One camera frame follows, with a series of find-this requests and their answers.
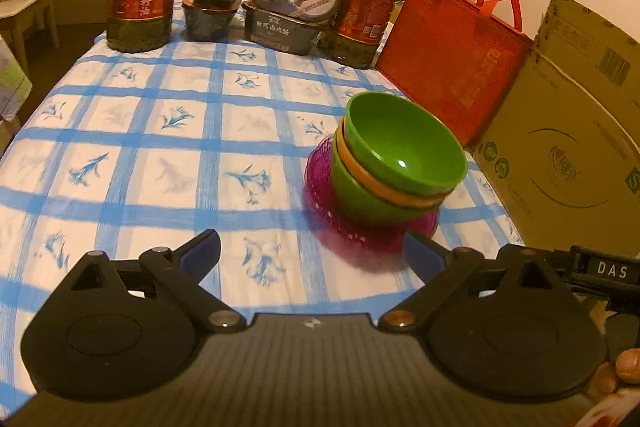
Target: metal screw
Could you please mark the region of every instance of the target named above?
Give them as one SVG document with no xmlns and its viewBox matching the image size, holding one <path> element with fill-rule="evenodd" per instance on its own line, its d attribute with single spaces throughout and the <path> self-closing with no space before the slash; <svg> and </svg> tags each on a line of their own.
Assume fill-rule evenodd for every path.
<svg viewBox="0 0 640 427">
<path fill-rule="evenodd" d="M 229 328 L 238 324 L 240 318 L 233 310 L 220 310 L 209 315 L 209 322 L 219 328 Z"/>
<path fill-rule="evenodd" d="M 415 314 L 407 310 L 392 310 L 390 312 L 386 312 L 382 316 L 382 320 L 384 320 L 389 326 L 404 328 L 411 326 L 415 322 Z"/>
</svg>

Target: black device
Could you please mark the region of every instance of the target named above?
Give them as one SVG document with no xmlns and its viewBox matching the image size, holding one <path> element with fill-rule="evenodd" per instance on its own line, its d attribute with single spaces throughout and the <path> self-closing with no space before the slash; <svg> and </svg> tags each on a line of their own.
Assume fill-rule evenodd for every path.
<svg viewBox="0 0 640 427">
<path fill-rule="evenodd" d="M 611 354 L 638 343 L 638 261 L 515 245 L 486 260 L 417 233 L 404 254 L 425 286 L 375 326 L 246 324 L 197 284 L 220 257 L 214 230 L 138 261 L 89 252 L 24 333 L 38 394 L 6 425 L 566 427 L 593 405 L 583 390 L 606 341 Z M 606 340 L 572 291 L 619 312 Z"/>
</svg>

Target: chair seat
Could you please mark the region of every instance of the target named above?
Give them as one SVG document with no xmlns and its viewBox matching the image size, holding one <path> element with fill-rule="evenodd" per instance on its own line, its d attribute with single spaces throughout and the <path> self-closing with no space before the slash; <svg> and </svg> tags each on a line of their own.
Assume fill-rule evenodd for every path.
<svg viewBox="0 0 640 427">
<path fill-rule="evenodd" d="M 0 19 L 15 17 L 39 0 L 0 0 Z"/>
</svg>

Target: floor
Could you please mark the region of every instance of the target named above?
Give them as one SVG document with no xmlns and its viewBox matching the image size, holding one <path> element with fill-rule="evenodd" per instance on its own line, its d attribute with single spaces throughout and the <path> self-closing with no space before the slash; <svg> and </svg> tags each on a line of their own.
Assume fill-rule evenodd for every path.
<svg viewBox="0 0 640 427">
<path fill-rule="evenodd" d="M 18 111 L 20 122 L 26 122 L 58 83 L 105 29 L 104 24 L 77 24 L 58 26 L 60 48 L 55 50 L 46 30 L 36 31 L 25 42 L 29 79 L 33 90 Z"/>
</svg>

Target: human hand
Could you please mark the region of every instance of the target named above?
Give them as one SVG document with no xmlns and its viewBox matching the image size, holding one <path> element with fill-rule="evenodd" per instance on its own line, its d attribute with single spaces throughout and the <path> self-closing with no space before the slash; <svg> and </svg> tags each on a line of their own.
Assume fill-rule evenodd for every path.
<svg viewBox="0 0 640 427">
<path fill-rule="evenodd" d="M 587 394 L 600 401 L 615 393 L 621 383 L 640 384 L 640 349 L 629 349 L 620 354 L 615 366 L 603 363 L 591 380 Z"/>
</svg>

